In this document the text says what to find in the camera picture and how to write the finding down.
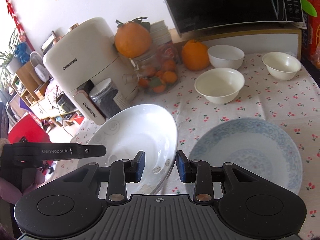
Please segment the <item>hand in purple glove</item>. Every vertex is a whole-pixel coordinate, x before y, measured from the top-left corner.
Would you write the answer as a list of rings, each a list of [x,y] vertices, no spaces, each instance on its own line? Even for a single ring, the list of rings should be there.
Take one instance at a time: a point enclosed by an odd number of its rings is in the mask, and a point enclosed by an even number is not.
[[[1,139],[1,199],[16,204],[46,180],[43,150],[47,142],[17,142]]]

